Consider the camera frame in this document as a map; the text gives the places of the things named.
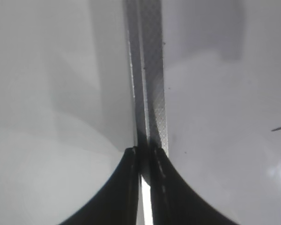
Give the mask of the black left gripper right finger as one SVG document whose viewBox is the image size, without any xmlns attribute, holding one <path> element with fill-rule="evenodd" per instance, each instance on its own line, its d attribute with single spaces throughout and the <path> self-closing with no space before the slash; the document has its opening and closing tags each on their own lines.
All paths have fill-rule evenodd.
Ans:
<svg viewBox="0 0 281 225">
<path fill-rule="evenodd" d="M 150 185 L 155 225 L 235 225 L 204 201 L 176 171 L 164 150 L 151 151 Z"/>
</svg>

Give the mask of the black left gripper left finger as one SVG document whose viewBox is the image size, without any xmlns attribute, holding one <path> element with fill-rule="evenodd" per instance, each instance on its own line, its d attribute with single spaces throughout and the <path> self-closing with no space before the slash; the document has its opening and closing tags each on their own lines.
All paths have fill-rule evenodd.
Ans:
<svg viewBox="0 0 281 225">
<path fill-rule="evenodd" d="M 127 148 L 103 187 L 63 225 L 135 225 L 139 200 L 139 153 Z"/>
</svg>

